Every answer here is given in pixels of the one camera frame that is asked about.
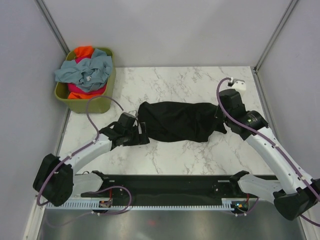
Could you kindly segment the olive green plastic bin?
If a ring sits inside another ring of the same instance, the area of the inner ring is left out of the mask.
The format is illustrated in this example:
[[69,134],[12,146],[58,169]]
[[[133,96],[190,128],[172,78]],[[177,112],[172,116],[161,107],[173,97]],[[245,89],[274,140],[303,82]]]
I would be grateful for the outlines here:
[[[116,81],[116,68],[114,66],[114,53],[111,49],[105,47],[96,47],[94,50],[99,49],[107,53],[107,55],[112,57],[113,69],[112,73],[107,81],[106,90],[101,97],[90,98],[90,99],[68,99],[69,90],[67,83],[56,82],[56,87],[54,90],[54,95],[56,99],[64,103],[71,111],[82,114],[82,113],[94,113],[102,114],[107,112],[111,107],[111,100],[106,97],[111,98],[113,95],[114,85]],[[71,51],[67,57],[66,61],[75,60],[76,54]]]

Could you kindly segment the black t shirt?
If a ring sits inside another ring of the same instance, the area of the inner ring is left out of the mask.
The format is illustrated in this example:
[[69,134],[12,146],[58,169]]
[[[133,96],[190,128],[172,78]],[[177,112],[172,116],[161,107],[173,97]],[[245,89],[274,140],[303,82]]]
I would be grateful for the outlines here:
[[215,117],[217,108],[208,102],[145,101],[139,106],[138,120],[145,123],[147,136],[153,140],[203,143],[213,132],[227,133],[224,120]]

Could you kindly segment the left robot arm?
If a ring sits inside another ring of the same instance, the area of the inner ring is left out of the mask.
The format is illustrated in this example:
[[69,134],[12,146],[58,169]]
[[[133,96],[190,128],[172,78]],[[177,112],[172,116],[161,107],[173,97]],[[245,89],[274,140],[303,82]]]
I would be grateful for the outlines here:
[[97,157],[120,146],[138,146],[149,144],[144,122],[127,112],[120,115],[118,121],[100,129],[96,137],[77,150],[63,156],[46,155],[33,182],[33,188],[39,197],[55,207],[63,205],[69,198],[81,194],[106,196],[110,185],[104,181],[104,174],[92,171],[80,174],[79,171]]

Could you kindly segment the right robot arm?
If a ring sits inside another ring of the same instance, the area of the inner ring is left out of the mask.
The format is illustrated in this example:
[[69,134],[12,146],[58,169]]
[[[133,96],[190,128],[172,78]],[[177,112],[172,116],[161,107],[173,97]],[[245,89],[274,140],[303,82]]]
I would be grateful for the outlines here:
[[262,115],[247,111],[235,89],[217,92],[218,114],[231,131],[247,142],[266,162],[276,180],[246,171],[235,175],[229,191],[235,197],[251,194],[274,204],[287,220],[294,220],[320,201],[320,180],[305,172],[276,139]]

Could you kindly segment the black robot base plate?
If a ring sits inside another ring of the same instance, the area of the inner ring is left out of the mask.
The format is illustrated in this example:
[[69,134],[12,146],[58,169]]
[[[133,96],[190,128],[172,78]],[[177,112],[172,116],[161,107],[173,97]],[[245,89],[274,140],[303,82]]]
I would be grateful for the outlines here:
[[102,186],[82,197],[111,197],[115,206],[214,206],[222,199],[254,198],[232,182],[230,175],[105,175]]

